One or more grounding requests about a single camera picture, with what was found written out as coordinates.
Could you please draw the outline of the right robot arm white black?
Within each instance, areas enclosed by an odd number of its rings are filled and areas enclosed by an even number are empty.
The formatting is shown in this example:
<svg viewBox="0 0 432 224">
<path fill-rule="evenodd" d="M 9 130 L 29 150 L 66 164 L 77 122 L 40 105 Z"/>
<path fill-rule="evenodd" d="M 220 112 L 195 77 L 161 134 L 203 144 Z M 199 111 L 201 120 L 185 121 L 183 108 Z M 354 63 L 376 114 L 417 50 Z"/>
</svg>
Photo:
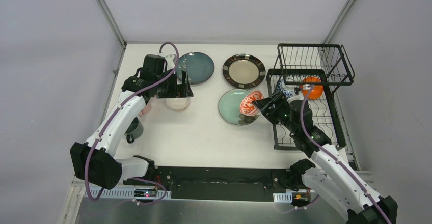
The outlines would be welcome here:
<svg viewBox="0 0 432 224">
<path fill-rule="evenodd" d="M 307 99 L 288 101 L 278 92 L 252 104 L 273 125 L 287 128 L 307 156 L 290 167 L 293 187 L 314 190 L 346 223 L 396 223 L 396 201 L 379 194 L 343 161 L 327 135 L 314 125 Z"/>
</svg>

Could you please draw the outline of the orange bowl white inside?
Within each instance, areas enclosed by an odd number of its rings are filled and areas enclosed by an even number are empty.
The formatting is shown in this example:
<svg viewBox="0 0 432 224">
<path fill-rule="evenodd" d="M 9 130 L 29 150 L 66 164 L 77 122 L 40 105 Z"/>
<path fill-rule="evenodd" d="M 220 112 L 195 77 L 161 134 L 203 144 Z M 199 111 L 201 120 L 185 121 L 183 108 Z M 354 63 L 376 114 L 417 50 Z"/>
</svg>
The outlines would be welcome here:
<svg viewBox="0 0 432 224">
<path fill-rule="evenodd" d="M 319 78 L 307 77 L 302 80 L 303 84 L 300 85 L 300 90 L 305 96 L 309 92 L 308 99 L 318 99 L 323 94 L 323 86 L 313 84 L 313 82 L 321 82 Z"/>
</svg>

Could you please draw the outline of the black wire dish rack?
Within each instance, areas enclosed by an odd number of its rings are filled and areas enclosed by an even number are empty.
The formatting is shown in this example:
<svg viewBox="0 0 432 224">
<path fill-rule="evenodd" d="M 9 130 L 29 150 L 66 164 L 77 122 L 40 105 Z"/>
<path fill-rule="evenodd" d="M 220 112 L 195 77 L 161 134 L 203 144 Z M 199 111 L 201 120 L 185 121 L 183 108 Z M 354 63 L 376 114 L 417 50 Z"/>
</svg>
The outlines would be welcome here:
<svg viewBox="0 0 432 224">
<path fill-rule="evenodd" d="M 277 46 L 273 68 L 266 75 L 269 95 L 275 91 L 277 82 L 284 79 L 296 88 L 307 77 L 316 77 L 323 86 L 318 99 L 309 99 L 314 125 L 321 129 L 338 148 L 346 145 L 341 118 L 335 105 L 335 94 L 341 86 L 350 86 L 355 73 L 344 46 L 337 44 L 287 44 Z"/>
</svg>

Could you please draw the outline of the plain white bowl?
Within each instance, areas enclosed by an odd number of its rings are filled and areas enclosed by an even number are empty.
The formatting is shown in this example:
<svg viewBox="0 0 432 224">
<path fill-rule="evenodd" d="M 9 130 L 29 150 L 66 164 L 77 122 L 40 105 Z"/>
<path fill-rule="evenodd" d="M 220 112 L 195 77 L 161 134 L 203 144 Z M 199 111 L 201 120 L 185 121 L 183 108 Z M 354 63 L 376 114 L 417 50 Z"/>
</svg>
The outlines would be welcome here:
<svg viewBox="0 0 432 224">
<path fill-rule="evenodd" d="M 190 105 L 190 98 L 167 98 L 165 99 L 168 108 L 174 111 L 183 111 Z"/>
</svg>

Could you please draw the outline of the orange floral pattern bowl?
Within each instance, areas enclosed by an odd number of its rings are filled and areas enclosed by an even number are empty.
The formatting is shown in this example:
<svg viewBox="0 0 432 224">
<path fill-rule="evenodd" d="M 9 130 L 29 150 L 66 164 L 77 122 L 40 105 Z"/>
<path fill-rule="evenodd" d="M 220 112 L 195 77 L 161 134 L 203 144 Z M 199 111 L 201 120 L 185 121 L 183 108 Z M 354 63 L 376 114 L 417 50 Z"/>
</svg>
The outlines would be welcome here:
<svg viewBox="0 0 432 224">
<path fill-rule="evenodd" d="M 240 103 L 239 111 L 245 116 L 254 116 L 258 113 L 258 108 L 253 105 L 253 101 L 263 99 L 261 91 L 250 92 Z"/>
</svg>

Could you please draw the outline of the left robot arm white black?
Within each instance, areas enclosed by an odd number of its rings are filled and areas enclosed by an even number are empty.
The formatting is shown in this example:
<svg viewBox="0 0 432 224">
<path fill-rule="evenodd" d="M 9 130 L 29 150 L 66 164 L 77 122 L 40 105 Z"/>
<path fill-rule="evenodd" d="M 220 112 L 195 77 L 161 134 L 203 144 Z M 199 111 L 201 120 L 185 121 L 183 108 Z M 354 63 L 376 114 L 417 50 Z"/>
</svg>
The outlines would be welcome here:
<svg viewBox="0 0 432 224">
<path fill-rule="evenodd" d="M 84 142 L 75 142 L 70 155 L 75 176 L 104 189 L 113 189 L 119 182 L 136 177 L 142 185 L 155 180 L 150 160 L 142 156 L 115 159 L 121 139 L 139 112 L 152 97 L 162 99 L 193 97 L 188 72 L 181 71 L 181 83 L 173 70 L 131 76 L 122 86 L 114 108 L 98 129 Z"/>
</svg>

